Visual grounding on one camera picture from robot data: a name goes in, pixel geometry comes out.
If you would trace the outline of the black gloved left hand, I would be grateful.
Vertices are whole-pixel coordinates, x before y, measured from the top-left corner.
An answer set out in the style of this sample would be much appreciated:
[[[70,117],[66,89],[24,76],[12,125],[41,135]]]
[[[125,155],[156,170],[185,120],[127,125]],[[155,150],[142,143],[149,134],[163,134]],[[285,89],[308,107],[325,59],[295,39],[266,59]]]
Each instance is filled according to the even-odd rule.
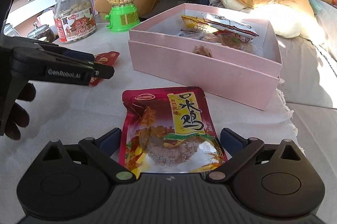
[[[1,36],[3,36],[4,21],[11,8],[13,0],[1,0]],[[9,88],[10,71],[9,71],[10,55],[4,49],[1,49],[1,124],[3,124],[3,104],[6,100]],[[27,83],[18,96],[19,100],[31,102],[36,95],[36,89],[33,84]],[[9,117],[6,122],[3,134],[12,140],[19,140],[21,132],[19,128],[25,128],[29,125],[29,114],[17,103],[11,108]]]

